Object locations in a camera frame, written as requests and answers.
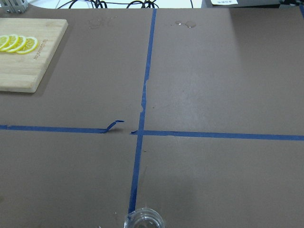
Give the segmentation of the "lemon slice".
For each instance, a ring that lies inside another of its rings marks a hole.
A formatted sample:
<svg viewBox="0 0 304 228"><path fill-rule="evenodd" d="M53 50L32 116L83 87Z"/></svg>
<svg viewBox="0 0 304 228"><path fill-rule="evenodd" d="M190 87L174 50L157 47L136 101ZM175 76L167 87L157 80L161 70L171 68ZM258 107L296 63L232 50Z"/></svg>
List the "lemon slice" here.
<svg viewBox="0 0 304 228"><path fill-rule="evenodd" d="M9 35L9 38L10 38L9 46L4 48L3 52L12 49L19 41L19 36L16 34Z"/></svg>
<svg viewBox="0 0 304 228"><path fill-rule="evenodd" d="M0 51L2 52L4 48L9 46L10 37L8 35L0 36Z"/></svg>
<svg viewBox="0 0 304 228"><path fill-rule="evenodd" d="M6 51L9 53L14 53L17 52L20 48L22 48L25 45L26 42L26 37L25 36L19 36L19 41L17 44L10 50Z"/></svg>
<svg viewBox="0 0 304 228"><path fill-rule="evenodd" d="M26 37L25 45L20 48L16 53L28 54L36 49L38 46L38 40L35 37Z"/></svg>

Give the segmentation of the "lemon slice top rightmost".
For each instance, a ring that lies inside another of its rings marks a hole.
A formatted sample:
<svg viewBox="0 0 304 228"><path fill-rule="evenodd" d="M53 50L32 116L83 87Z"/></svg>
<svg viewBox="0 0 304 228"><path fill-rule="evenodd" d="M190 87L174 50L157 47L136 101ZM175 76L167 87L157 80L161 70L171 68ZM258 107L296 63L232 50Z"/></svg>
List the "lemon slice top rightmost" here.
<svg viewBox="0 0 304 228"><path fill-rule="evenodd" d="M2 52L4 48L9 46L10 37L8 35L0 36L0 51Z"/></svg>

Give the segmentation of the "clear glass measuring cup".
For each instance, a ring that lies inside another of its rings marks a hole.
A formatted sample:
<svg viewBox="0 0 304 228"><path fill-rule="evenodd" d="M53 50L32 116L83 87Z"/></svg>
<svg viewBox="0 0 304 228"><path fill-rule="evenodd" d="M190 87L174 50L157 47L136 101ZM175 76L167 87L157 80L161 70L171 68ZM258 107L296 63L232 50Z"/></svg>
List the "clear glass measuring cup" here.
<svg viewBox="0 0 304 228"><path fill-rule="evenodd" d="M126 215L124 228L165 228L165 223L157 211L139 208Z"/></svg>

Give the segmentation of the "bamboo cutting board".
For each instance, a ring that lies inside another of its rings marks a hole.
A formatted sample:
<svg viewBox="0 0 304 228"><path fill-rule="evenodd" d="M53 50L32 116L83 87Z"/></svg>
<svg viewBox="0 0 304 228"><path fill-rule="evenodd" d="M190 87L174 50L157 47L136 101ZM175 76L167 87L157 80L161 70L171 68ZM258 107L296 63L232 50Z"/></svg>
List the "bamboo cutting board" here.
<svg viewBox="0 0 304 228"><path fill-rule="evenodd" d="M1 18L1 35L24 35L38 39L27 54L0 53L0 90L34 93L68 27L65 19Z"/></svg>

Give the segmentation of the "lemon slice leftmost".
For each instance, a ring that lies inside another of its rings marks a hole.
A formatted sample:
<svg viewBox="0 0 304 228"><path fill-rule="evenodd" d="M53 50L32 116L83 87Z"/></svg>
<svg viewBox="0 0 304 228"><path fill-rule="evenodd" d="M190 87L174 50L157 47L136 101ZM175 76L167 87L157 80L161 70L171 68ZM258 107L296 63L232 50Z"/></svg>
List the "lemon slice leftmost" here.
<svg viewBox="0 0 304 228"><path fill-rule="evenodd" d="M16 53L28 54L36 49L38 46L38 40L35 37L26 37L25 45L20 48Z"/></svg>

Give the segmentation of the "aluminium frame post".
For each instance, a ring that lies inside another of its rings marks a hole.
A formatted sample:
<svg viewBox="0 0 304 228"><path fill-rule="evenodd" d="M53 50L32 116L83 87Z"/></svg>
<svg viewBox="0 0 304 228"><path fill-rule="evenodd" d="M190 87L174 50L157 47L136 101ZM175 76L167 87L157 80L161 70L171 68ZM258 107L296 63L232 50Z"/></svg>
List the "aluminium frame post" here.
<svg viewBox="0 0 304 228"><path fill-rule="evenodd" d="M24 13L28 8L27 0L0 0L0 6L7 13Z"/></svg>

